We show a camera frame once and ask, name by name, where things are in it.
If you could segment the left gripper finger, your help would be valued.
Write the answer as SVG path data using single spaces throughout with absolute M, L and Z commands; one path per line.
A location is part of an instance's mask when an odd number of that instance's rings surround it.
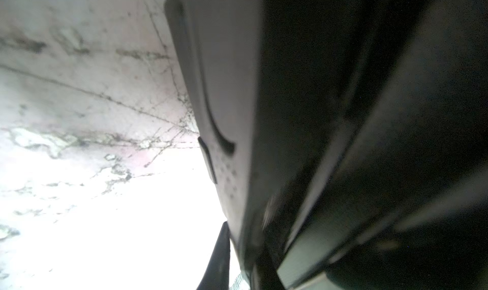
M 222 224 L 212 255 L 197 290 L 228 290 L 231 241 L 227 221 Z

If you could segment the black hard-shell suitcase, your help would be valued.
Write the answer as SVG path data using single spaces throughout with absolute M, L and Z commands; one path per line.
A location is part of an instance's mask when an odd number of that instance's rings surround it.
M 252 289 L 487 288 L 487 0 L 166 0 Z

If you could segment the floral pink table mat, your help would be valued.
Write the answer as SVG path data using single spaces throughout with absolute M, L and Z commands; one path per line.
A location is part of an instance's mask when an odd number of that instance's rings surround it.
M 165 0 L 1 0 L 1 288 L 195 289 L 224 221 Z

